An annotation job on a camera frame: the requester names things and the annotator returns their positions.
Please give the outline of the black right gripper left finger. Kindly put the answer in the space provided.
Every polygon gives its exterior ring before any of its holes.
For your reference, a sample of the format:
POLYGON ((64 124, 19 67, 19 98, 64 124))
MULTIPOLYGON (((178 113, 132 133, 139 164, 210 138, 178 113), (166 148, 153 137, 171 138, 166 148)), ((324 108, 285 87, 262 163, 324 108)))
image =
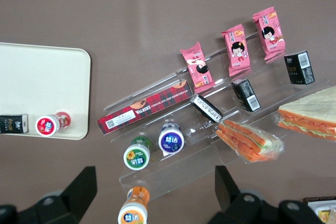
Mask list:
POLYGON ((87 166, 60 195, 46 196, 21 212, 1 205, 1 223, 79 223, 96 194, 96 168, 87 166))

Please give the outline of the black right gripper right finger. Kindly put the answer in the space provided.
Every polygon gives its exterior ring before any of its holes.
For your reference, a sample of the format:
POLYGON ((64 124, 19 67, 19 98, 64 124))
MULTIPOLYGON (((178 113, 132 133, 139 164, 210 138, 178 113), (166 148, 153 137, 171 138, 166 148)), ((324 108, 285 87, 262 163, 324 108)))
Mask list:
POLYGON ((274 207, 253 193, 242 193, 226 166, 215 167, 215 193, 221 211, 210 223, 322 223, 299 201, 284 200, 274 207))

